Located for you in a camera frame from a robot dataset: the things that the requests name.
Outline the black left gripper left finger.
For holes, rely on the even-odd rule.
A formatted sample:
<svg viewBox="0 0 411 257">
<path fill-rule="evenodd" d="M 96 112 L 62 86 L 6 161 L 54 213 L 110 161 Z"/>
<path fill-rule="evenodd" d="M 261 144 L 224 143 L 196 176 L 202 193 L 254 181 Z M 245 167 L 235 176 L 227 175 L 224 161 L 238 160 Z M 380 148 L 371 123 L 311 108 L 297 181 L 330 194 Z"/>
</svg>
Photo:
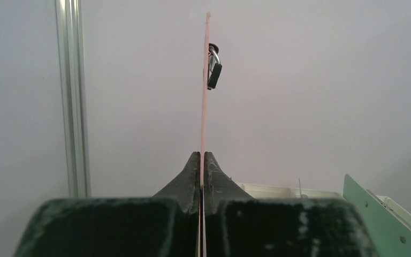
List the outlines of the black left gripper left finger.
<svg viewBox="0 0 411 257">
<path fill-rule="evenodd" d="M 183 170 L 155 195 L 63 198 L 41 204 L 15 256 L 197 256 L 199 164 Z"/>
</svg>

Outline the pink paper sheet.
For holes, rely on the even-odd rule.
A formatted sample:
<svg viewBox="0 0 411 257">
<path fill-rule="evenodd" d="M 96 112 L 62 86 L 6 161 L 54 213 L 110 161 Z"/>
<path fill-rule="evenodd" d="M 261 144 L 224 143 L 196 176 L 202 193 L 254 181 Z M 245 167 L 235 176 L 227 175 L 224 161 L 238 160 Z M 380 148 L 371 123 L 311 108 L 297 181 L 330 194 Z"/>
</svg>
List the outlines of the pink paper sheet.
<svg viewBox="0 0 411 257">
<path fill-rule="evenodd" d="M 201 102 L 201 134 L 200 134 L 200 256 L 207 256 L 206 247 L 206 225 L 204 217 L 204 162 L 206 149 L 206 127 L 207 127 L 207 104 L 208 104 L 208 65 L 209 65 L 209 39 L 210 39 L 210 17 L 206 13 L 205 35 L 203 44 L 203 85 Z"/>
</svg>

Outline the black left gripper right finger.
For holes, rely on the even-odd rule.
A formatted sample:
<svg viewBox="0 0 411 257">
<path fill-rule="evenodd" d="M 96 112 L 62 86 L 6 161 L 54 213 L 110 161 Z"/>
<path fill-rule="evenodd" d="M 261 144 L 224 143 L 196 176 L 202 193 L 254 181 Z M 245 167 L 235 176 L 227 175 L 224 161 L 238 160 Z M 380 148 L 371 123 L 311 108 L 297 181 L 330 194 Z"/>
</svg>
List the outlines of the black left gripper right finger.
<svg viewBox="0 0 411 257">
<path fill-rule="evenodd" d="M 356 208 L 339 198 L 256 199 L 204 157 L 207 256 L 377 256 Z"/>
</svg>

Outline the green clipboard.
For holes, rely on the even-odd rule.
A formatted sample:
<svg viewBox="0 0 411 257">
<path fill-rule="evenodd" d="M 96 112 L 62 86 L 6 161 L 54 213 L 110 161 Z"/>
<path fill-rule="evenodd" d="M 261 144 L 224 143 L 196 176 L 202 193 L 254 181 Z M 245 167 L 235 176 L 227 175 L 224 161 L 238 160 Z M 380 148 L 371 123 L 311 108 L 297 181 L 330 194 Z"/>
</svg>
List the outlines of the green clipboard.
<svg viewBox="0 0 411 257">
<path fill-rule="evenodd" d="M 411 213 L 388 196 L 375 195 L 350 175 L 342 196 L 359 211 L 379 256 L 411 256 Z"/>
</svg>

